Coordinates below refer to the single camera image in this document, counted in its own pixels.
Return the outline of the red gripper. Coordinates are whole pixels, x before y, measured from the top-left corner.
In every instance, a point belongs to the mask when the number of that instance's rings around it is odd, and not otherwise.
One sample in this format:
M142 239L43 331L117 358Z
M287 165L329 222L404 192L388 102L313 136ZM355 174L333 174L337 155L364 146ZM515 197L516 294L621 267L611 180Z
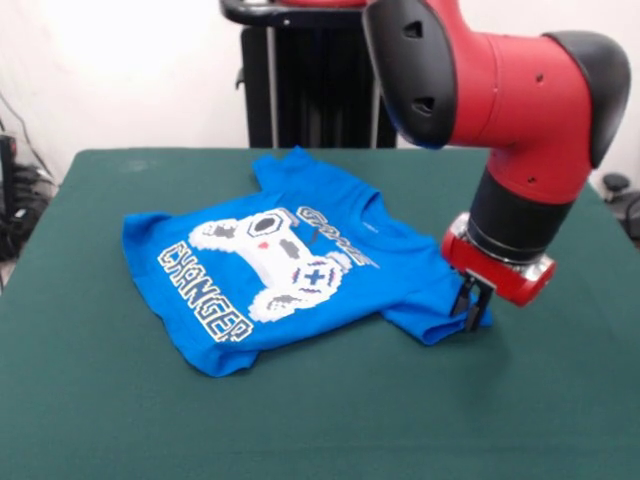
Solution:
M530 264L517 265L493 258L472 243L468 233L469 213L459 214L446 231L441 251L449 264L462 274L462 284L452 305L450 316L467 312L466 332L475 332L487 312L493 293L524 307L548 285L556 271L556 262L546 254ZM471 304L475 279L488 285L479 288Z

